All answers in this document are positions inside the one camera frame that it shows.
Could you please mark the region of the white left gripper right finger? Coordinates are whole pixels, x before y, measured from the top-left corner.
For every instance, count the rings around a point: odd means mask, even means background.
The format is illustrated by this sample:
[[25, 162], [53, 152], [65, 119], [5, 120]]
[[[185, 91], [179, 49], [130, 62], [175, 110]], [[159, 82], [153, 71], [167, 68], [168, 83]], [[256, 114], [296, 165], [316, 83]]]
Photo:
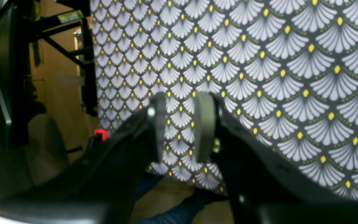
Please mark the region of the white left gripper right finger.
[[213, 162], [236, 224], [358, 224], [358, 201], [321, 187], [244, 129], [212, 93], [198, 92], [198, 162]]

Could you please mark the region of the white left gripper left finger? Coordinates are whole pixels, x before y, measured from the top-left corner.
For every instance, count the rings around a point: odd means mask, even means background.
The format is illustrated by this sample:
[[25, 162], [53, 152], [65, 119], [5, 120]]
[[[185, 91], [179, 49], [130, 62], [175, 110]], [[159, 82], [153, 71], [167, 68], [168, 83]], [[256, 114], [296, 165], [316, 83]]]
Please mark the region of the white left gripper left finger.
[[127, 224], [146, 168], [162, 161], [165, 94], [52, 180], [0, 202], [0, 224]]

